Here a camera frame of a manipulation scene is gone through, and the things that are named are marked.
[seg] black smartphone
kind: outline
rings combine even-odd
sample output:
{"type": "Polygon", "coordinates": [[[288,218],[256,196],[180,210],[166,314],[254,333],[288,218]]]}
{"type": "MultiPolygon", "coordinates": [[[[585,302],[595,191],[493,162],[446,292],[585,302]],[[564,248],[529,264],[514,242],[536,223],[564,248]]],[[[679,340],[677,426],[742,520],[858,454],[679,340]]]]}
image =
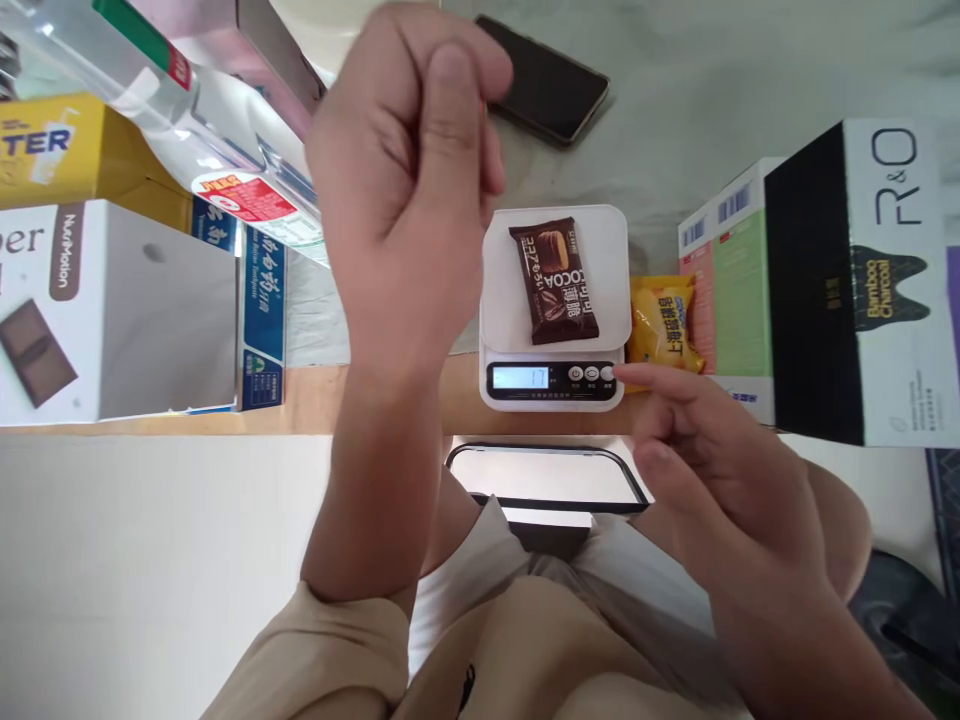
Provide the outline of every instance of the black smartphone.
{"type": "Polygon", "coordinates": [[[486,15],[476,23],[513,61],[513,86],[490,108],[548,142],[572,145],[607,96],[610,79],[486,15]]]}

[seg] yellow snack package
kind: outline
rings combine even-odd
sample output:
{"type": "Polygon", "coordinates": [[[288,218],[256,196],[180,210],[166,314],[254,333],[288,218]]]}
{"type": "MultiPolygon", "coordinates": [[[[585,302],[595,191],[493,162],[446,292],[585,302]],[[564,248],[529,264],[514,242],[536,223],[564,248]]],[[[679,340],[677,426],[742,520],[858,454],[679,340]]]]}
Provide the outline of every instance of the yellow snack package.
{"type": "MultiPolygon", "coordinates": [[[[692,275],[630,278],[633,331],[627,341],[627,362],[652,362],[693,373],[703,370],[703,358],[687,337],[693,283],[692,275]]],[[[628,385],[626,392],[646,389],[628,385]]]]}

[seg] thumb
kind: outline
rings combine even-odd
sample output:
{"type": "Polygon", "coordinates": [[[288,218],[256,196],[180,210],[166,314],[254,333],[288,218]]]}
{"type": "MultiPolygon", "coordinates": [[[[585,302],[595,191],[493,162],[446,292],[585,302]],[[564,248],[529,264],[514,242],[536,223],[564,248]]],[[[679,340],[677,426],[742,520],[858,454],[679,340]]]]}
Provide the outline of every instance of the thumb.
{"type": "Polygon", "coordinates": [[[678,559],[694,580],[708,587],[712,575],[741,556],[749,539],[672,448],[647,440],[634,449],[633,458],[656,504],[670,517],[678,559]]]}
{"type": "Polygon", "coordinates": [[[455,42],[437,48],[420,113],[415,201],[480,212],[481,99],[473,60],[455,42]]]}

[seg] digital kitchen scale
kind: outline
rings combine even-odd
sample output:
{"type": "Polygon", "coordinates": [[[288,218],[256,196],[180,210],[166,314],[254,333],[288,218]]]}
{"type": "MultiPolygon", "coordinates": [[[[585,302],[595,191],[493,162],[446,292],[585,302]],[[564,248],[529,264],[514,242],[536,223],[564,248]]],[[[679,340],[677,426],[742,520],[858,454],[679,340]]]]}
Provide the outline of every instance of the digital kitchen scale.
{"type": "Polygon", "coordinates": [[[623,398],[613,366],[630,337],[627,220],[612,205],[500,210],[483,239],[480,395],[504,412],[603,412],[623,398]],[[590,340],[534,345],[517,241],[509,228],[572,217],[600,328],[590,340]]]}

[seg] barcode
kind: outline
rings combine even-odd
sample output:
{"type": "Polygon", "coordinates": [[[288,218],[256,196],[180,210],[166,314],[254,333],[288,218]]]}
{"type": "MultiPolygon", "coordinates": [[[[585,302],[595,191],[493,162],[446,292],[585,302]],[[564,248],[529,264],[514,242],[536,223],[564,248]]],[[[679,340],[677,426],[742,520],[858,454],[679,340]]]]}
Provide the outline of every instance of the barcode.
{"type": "Polygon", "coordinates": [[[706,218],[700,218],[697,222],[683,231],[683,237],[681,239],[682,247],[692,245],[703,237],[705,222],[706,218]]]}
{"type": "Polygon", "coordinates": [[[750,204],[750,183],[737,190],[717,206],[717,222],[723,222],[750,204]]]}

